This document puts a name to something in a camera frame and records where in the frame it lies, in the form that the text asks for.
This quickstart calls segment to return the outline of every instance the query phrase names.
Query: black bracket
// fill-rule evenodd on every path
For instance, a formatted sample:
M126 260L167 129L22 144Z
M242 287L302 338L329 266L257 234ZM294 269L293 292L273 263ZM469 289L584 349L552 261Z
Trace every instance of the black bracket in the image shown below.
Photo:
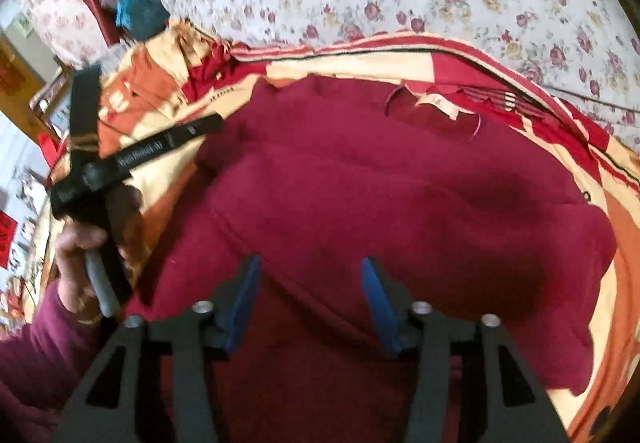
M209 300L196 302L177 317L146 322L129 316L67 402L52 443L141 443L136 417L142 413L158 424L159 435L153 441L218 443L205 360L227 360L239 346L259 281L260 259L248 257ZM157 410L149 412L149 403L158 407L161 402L154 401L157 394L151 393L153 387L141 369L148 358L158 361L164 355L174 359L175 432L170 423L162 424Z
M568 443L544 387L496 315L447 317L415 301L375 259L362 263L362 283L386 352L418 358L404 443L442 441L452 356L463 359L459 443Z

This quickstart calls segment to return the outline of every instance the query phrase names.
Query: red blanket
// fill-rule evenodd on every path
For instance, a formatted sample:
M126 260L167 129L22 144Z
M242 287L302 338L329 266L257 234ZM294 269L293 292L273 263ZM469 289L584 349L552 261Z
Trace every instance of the red blanket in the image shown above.
M264 258L244 344L216 367L232 441L382 443L401 428L416 367L380 354L368 255L447 314L500 315L545 387L586 387L588 323L616 249L606 215L507 126L452 122L406 96L261 81L198 154L128 313L176 314L242 255Z

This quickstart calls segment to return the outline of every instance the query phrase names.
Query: fabric label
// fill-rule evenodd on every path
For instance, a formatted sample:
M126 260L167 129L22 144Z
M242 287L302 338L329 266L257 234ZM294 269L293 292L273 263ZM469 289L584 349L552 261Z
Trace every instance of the fabric label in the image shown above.
M458 118L458 113L460 112L457 105L452 104L445 97L437 93L421 96L415 103L416 106L420 106L422 104L431 104L432 106L436 106L452 120Z

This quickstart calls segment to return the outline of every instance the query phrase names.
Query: silver bolt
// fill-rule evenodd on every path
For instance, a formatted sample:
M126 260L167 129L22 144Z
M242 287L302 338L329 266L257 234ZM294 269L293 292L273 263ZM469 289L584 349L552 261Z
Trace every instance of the silver bolt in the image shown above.
M140 315L131 315L124 319L124 326L127 328L139 328L145 320Z
M199 300L196 304L191 306L191 309L200 315L204 315L213 309L213 303L210 300Z
M414 313L417 315L428 315L433 311L431 304L428 302L414 302L411 305L411 309L414 310Z
M492 313L482 315L482 318L480 320L482 321L482 324L484 324L488 328L497 328L500 325L500 317Z

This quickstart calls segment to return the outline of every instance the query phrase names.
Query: wooden furniture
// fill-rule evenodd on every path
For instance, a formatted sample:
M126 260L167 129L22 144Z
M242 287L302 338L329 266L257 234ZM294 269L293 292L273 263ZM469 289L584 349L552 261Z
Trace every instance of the wooden furniture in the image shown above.
M31 97L42 86L42 80L18 57L11 43L0 38L0 112L34 142L38 133L49 132L29 107Z
M72 69L65 65L59 58L54 57L58 64L58 70L53 80L46 83L31 97L29 107L36 120L49 131L52 137L60 139L58 131L49 121L51 113L57 108L62 97L67 94L71 85Z

